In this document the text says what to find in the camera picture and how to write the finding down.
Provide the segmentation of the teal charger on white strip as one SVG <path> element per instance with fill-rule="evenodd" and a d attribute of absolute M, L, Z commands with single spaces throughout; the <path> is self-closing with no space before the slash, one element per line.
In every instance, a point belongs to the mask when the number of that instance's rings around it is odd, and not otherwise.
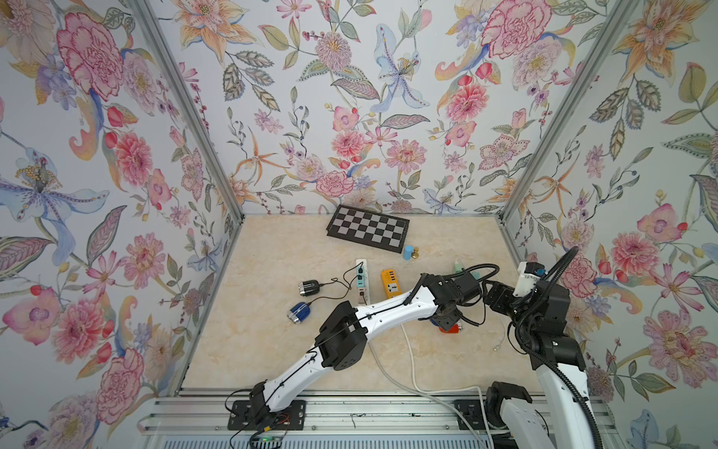
<path fill-rule="evenodd" d="M 360 289 L 362 287 L 366 288 L 366 279 L 368 276 L 366 276 L 366 269 L 364 267 L 360 267 L 357 269 L 357 287 Z"/>

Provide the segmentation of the red electric shaver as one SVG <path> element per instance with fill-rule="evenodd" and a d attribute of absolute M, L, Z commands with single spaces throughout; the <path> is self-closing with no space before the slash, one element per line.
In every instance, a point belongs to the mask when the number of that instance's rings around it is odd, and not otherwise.
<path fill-rule="evenodd" d="M 444 329 L 443 327 L 441 327 L 439 331 L 444 334 L 458 334 L 462 331 L 462 325 L 460 323 L 457 323 L 453 325 L 450 329 Z"/>

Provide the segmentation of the black white chessboard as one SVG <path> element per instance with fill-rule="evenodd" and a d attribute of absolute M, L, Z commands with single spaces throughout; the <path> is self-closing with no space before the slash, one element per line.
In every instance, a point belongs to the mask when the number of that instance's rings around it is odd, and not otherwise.
<path fill-rule="evenodd" d="M 409 220 L 340 206 L 334 212 L 326 231 L 331 238 L 401 253 L 409 232 Z"/>

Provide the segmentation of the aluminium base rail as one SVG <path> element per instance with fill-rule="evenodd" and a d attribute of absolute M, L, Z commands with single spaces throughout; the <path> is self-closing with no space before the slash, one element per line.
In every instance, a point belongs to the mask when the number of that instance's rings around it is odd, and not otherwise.
<path fill-rule="evenodd" d="M 140 448 L 485 448 L 483 431 L 460 428 L 445 407 L 406 393 L 314 391 L 301 396 L 300 430 L 229 425 L 222 389 L 186 389 L 157 400 L 139 423 Z"/>

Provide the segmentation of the black electric shaver left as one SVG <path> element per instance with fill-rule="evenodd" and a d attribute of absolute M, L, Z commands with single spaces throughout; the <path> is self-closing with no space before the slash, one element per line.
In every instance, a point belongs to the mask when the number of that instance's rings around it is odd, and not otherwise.
<path fill-rule="evenodd" d="M 321 283 L 317 280 L 308 280 L 299 284 L 299 295 L 302 297 L 314 296 L 321 290 Z"/>

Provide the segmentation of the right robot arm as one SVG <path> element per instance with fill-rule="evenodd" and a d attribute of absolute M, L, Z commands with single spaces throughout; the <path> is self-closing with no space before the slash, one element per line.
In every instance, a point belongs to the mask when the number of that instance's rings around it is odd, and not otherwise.
<path fill-rule="evenodd" d="M 540 380 L 552 426 L 544 426 L 524 387 L 499 381 L 486 393 L 487 423 L 507 428 L 520 448 L 602 448 L 585 361 L 579 344 L 566 333 L 568 289 L 539 281 L 518 296 L 512 287 L 497 284 L 489 291 L 487 304 L 510 318 L 515 340 Z"/>

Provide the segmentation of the blue electric shaver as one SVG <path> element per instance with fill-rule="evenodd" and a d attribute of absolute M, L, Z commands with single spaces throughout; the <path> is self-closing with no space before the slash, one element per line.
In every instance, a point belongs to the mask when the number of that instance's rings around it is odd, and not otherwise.
<path fill-rule="evenodd" d="M 310 316 L 310 305 L 299 302 L 289 310 L 287 316 L 293 324 L 303 323 Z"/>

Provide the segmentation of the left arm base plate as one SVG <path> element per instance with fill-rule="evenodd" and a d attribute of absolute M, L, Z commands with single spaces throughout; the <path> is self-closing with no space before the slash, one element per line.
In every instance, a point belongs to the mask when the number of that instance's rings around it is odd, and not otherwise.
<path fill-rule="evenodd" d="M 267 406 L 259 408 L 250 400 L 236 400 L 232 403 L 227 429 L 244 430 L 304 430 L 307 417 L 307 403 L 294 400 L 291 405 L 280 411 L 270 412 Z"/>

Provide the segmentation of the right aluminium corner post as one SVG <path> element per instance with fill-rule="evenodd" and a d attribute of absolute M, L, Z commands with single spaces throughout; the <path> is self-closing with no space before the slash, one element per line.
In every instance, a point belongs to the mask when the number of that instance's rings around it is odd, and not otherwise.
<path fill-rule="evenodd" d="M 573 84 L 568 89 L 562 102 L 555 110 L 555 118 L 551 119 L 545 135 L 540 139 L 540 144 L 529 160 L 527 168 L 518 181 L 510 200 L 498 216 L 499 222 L 506 226 L 514 215 L 518 214 L 520 203 L 527 194 L 536 174 L 541 169 L 545 159 L 563 129 L 570 124 L 571 116 L 578 108 L 580 102 L 588 93 L 594 83 L 594 79 L 600 70 L 600 66 L 611 52 L 611 46 L 617 39 L 619 32 L 626 24 L 626 16 L 630 16 L 634 7 L 630 1 L 611 1 L 613 7 L 609 10 L 604 24 L 598 30 L 598 35 L 587 56 L 584 58 L 584 68 L 579 71 Z"/>

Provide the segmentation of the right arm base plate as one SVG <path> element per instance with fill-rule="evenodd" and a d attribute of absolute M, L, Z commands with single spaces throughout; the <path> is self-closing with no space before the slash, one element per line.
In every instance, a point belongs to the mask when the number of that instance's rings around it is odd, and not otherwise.
<path fill-rule="evenodd" d="M 498 400 L 485 400 L 482 404 L 478 400 L 456 400 L 454 408 L 461 413 L 457 423 L 460 430 L 486 430 L 484 418 L 490 430 L 503 430 L 505 423 L 500 417 L 500 403 Z"/>

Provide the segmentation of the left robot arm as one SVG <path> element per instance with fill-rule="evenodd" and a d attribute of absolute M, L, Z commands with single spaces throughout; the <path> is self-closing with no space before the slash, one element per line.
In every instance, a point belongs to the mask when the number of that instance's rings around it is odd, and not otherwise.
<path fill-rule="evenodd" d="M 417 320 L 448 330 L 462 319 L 460 308 L 484 287 L 462 271 L 448 276 L 423 274 L 408 293 L 364 306 L 343 301 L 320 327 L 314 345 L 279 377 L 257 384 L 249 394 L 247 421 L 263 430 L 295 398 L 327 372 L 347 370 L 359 362 L 373 338 Z"/>

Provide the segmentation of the left aluminium corner post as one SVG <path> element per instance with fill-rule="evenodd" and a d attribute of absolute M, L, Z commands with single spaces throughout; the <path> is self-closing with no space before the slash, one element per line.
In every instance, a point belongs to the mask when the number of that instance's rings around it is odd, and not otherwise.
<path fill-rule="evenodd" d="M 199 151 L 205 157 L 209 171 L 214 176 L 215 181 L 217 181 L 217 186 L 222 194 L 226 208 L 234 219 L 242 225 L 244 214 L 241 211 L 241 206 L 237 203 L 228 177 L 224 173 L 219 157 L 209 138 L 209 131 L 202 121 L 200 112 L 194 106 L 193 96 L 187 88 L 179 65 L 169 48 L 168 42 L 159 25 L 159 20 L 154 14 L 150 2 L 129 0 L 128 4 L 151 50 L 156 53 L 160 69 L 168 82 L 170 90 L 177 98 L 178 109 L 185 119 L 189 130 L 192 132 L 193 137 L 196 139 Z"/>

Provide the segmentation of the white power strip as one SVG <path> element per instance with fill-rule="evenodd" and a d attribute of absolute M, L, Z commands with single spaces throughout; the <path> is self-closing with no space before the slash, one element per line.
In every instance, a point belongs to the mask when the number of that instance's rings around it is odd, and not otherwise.
<path fill-rule="evenodd" d="M 368 305 L 370 304 L 368 262 L 366 259 L 357 259 L 356 263 L 357 267 L 355 268 L 355 275 L 359 302 L 363 305 Z"/>

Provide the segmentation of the aluminium corner post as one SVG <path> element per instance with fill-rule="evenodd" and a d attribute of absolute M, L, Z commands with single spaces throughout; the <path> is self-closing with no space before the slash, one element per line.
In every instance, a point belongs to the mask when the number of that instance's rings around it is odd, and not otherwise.
<path fill-rule="evenodd" d="M 506 226 L 514 215 L 518 214 L 520 203 L 527 194 L 536 174 L 541 169 L 545 159 L 563 129 L 570 124 L 571 116 L 578 108 L 580 102 L 588 93 L 594 83 L 594 79 L 600 70 L 600 66 L 611 52 L 611 46 L 617 39 L 619 32 L 626 24 L 626 16 L 630 16 L 634 7 L 630 1 L 611 1 L 613 7 L 609 10 L 604 24 L 598 30 L 598 35 L 587 56 L 584 58 L 584 68 L 579 71 L 573 84 L 568 89 L 562 102 L 555 110 L 555 118 L 551 119 L 545 135 L 540 139 L 540 144 L 529 160 L 527 168 L 518 181 L 510 200 L 498 216 L 499 222 Z"/>
<path fill-rule="evenodd" d="M 234 219 L 242 225 L 244 214 L 241 211 L 241 206 L 237 203 L 228 177 L 224 173 L 219 157 L 209 138 L 209 131 L 202 121 L 200 112 L 194 106 L 193 96 L 187 88 L 179 65 L 169 48 L 168 42 L 159 25 L 159 20 L 154 14 L 150 2 L 129 0 L 128 4 L 151 50 L 156 53 L 160 69 L 168 82 L 170 90 L 177 98 L 178 109 L 185 119 L 189 130 L 192 132 L 193 137 L 196 139 L 199 151 L 205 157 L 209 171 L 214 176 L 215 181 L 217 181 L 217 186 L 222 194 L 226 208 Z"/>

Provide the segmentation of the orange power strip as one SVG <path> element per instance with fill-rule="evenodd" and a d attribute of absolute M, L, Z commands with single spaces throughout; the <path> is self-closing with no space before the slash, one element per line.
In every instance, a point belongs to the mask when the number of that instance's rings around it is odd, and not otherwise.
<path fill-rule="evenodd" d="M 398 277 L 392 269 L 382 271 L 381 280 L 383 281 L 383 289 L 387 299 L 392 299 L 402 294 Z"/>

